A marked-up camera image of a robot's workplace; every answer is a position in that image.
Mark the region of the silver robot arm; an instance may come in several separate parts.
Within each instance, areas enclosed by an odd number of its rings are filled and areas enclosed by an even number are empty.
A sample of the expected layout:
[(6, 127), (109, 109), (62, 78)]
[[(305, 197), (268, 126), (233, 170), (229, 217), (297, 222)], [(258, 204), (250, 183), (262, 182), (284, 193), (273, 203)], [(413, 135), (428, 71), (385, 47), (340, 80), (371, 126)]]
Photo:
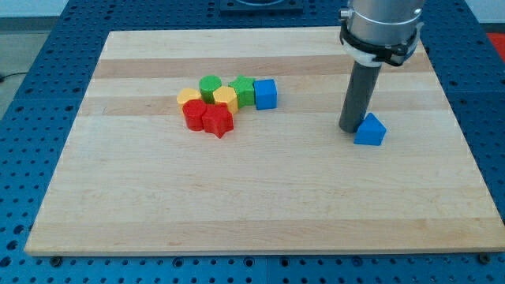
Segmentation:
[(401, 66), (420, 40), (424, 0), (349, 0), (339, 10), (340, 42), (354, 61)]

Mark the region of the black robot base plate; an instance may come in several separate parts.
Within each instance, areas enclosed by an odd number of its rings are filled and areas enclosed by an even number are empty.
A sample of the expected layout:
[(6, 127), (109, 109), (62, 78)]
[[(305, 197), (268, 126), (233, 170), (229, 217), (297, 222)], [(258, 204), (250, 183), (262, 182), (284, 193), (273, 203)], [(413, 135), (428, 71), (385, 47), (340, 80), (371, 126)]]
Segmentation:
[(302, 0), (218, 0), (221, 14), (275, 13), (303, 11)]

